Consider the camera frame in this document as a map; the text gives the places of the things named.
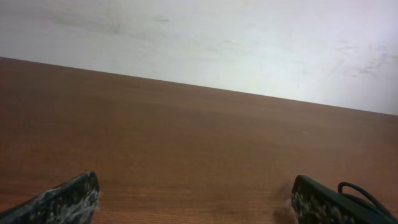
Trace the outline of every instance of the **white wall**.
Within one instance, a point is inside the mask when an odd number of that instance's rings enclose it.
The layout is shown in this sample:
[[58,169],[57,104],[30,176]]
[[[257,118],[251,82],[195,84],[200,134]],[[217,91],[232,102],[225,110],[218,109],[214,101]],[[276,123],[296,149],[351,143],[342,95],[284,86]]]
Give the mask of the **white wall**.
[[0,56],[398,114],[396,0],[0,0]]

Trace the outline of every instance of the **wood grain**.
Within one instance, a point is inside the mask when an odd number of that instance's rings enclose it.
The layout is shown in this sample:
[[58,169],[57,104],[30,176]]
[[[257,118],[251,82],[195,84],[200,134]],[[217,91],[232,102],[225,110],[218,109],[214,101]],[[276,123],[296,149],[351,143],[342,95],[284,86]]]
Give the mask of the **wood grain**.
[[93,223],[288,223],[297,174],[398,214],[396,116],[8,58],[0,102],[0,210],[94,170]]

